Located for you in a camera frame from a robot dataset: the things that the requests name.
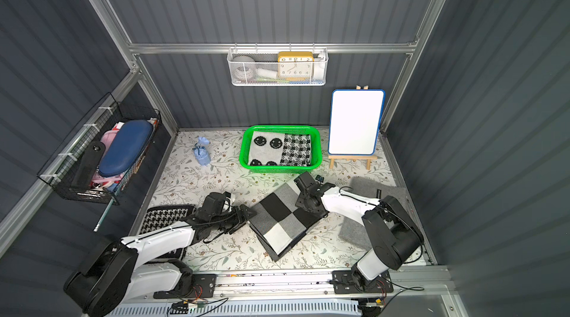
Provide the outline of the black grey checkered scarf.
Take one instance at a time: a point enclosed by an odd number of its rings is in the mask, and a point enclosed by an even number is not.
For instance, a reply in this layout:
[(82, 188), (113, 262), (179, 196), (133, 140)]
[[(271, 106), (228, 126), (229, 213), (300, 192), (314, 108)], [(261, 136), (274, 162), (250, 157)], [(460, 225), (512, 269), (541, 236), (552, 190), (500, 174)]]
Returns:
[(251, 207), (249, 226), (273, 261), (280, 260), (326, 215), (315, 215), (295, 204), (300, 189), (291, 179)]

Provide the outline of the grey felt scarf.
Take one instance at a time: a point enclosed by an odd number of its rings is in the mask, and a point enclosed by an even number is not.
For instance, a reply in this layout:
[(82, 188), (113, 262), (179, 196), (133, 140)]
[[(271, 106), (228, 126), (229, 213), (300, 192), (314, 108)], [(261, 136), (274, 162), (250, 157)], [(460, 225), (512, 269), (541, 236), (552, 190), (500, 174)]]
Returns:
[[(403, 187), (387, 186), (366, 177), (353, 177), (350, 180), (349, 186), (353, 189), (353, 193), (366, 198), (376, 198), (377, 191), (380, 190), (381, 198), (391, 196), (396, 198), (403, 208), (409, 212), (408, 191)], [(359, 215), (352, 214), (350, 217), (345, 217), (338, 237), (356, 248), (367, 253), (371, 248), (371, 241), (365, 226), (362, 223), (362, 216), (366, 211), (371, 210), (373, 207), (366, 205), (365, 208), (360, 209)]]

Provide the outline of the black white houndstooth scarf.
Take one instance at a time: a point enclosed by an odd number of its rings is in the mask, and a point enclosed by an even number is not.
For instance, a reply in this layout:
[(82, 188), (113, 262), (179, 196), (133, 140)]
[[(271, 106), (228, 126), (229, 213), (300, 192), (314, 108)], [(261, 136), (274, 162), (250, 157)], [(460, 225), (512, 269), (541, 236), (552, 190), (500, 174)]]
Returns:
[[(151, 207), (145, 213), (139, 233), (145, 234), (157, 229), (162, 229), (179, 220), (182, 220), (194, 211), (195, 206), (191, 204)], [(182, 261), (185, 256), (186, 247), (178, 248), (151, 260), (149, 263), (153, 264), (167, 261), (169, 259), (178, 259)]]

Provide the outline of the smiley face knitted scarf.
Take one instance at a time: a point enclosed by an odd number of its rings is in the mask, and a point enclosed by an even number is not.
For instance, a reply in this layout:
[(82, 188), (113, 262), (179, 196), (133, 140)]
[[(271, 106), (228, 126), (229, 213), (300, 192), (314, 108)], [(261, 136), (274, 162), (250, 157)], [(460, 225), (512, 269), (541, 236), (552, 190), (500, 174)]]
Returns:
[(310, 135), (254, 131), (246, 163), (250, 166), (310, 166)]

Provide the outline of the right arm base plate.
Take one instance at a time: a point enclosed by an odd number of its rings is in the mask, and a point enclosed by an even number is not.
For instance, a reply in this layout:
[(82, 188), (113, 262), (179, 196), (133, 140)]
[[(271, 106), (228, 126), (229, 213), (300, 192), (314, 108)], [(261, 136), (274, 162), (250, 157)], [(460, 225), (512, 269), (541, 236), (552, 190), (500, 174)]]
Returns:
[(384, 296), (394, 290), (388, 271), (384, 271), (374, 280), (367, 280), (357, 270), (350, 272), (348, 270), (335, 270), (332, 272), (329, 283), (332, 284), (337, 295), (373, 293)]

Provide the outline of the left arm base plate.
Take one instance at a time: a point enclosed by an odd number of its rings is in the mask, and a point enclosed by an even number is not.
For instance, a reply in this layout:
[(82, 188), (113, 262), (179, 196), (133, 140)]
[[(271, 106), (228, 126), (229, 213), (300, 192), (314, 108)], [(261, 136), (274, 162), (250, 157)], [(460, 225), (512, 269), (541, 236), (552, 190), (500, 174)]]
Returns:
[(154, 293), (154, 299), (209, 299), (214, 295), (216, 274), (183, 275), (173, 290)]

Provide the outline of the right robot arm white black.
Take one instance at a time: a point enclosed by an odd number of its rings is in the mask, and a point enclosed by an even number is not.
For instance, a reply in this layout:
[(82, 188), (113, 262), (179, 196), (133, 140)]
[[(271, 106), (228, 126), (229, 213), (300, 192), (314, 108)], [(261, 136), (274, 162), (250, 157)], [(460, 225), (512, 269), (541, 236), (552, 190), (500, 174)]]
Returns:
[(399, 269), (425, 239), (402, 204), (392, 197), (366, 198), (348, 188), (322, 183), (304, 172), (294, 183), (300, 190), (295, 205), (312, 214), (335, 213), (365, 228), (371, 249), (351, 268), (344, 286), (364, 292), (389, 269)]

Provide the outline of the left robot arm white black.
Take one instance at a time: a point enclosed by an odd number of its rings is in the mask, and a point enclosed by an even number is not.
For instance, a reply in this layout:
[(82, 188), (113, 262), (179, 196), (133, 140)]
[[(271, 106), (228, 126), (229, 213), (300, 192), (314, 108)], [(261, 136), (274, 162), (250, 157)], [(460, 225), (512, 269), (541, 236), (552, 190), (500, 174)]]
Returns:
[(236, 206), (228, 192), (212, 192), (184, 218), (151, 232), (103, 239), (68, 277), (63, 290), (88, 316), (106, 316), (126, 300), (152, 294), (185, 298), (195, 290), (193, 270), (180, 259), (157, 260), (205, 241), (213, 231), (236, 232), (257, 215)]

